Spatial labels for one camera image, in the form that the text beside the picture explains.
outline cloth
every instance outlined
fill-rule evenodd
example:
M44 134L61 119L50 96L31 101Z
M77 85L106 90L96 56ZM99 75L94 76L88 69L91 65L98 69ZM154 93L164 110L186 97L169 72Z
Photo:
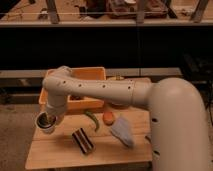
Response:
M112 135L120 139L127 147L133 148L134 141L129 121L120 116L110 127Z

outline floor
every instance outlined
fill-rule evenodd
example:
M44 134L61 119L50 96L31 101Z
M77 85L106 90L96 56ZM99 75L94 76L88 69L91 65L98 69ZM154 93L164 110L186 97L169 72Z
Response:
M34 133L34 119L39 112L37 104L1 105L0 106L0 170L25 171L25 161ZM209 124L209 135L213 155L213 127ZM100 170L99 168L74 168L69 170ZM147 171L139 164L115 167L101 167L102 171Z

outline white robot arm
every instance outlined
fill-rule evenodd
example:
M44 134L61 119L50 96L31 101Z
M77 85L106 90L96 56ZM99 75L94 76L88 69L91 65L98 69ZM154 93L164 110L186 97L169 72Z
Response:
M154 171L213 171L205 107L189 82L80 80L71 74L70 68L60 67L44 79L47 115L65 113L70 94L148 109Z

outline orange bin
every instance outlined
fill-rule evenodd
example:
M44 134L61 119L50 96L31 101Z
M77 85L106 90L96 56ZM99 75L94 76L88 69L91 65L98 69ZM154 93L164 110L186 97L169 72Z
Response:
M73 76L75 78L84 79L84 80L106 80L106 73L104 67L85 67L85 68L72 68ZM46 75L53 72L54 69L47 71ZM42 88L39 104L43 107L47 100L47 92ZM80 100L73 100L71 96L68 96L67 99L68 110L75 109L92 109L92 108L101 108L104 105L103 100L82 97Z

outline brown object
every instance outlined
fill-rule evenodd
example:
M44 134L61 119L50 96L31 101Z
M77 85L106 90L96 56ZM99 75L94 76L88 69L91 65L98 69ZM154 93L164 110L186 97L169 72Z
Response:
M54 69L47 71L46 76L53 72ZM84 80L106 80L106 73L103 67L85 67L85 68L73 68L72 76ZM73 99L68 97L67 107L68 110L76 109L92 109L92 108L101 108L104 105L104 101L100 99L94 99L89 97L81 97L82 99ZM43 107L47 100L47 92L42 88L39 104Z
M72 134L72 137L78 144L78 146L81 149L81 152L83 154L89 154L93 150L94 145L89 140L89 138L83 128L80 128L77 131L75 131Z
M104 112L103 113L103 122L106 125L112 125L115 121L115 116L112 112Z
M124 0L108 0L107 11L110 12L110 18L136 18L137 3L128 5ZM161 0L148 0L145 10L146 18L165 18L168 13L168 8Z

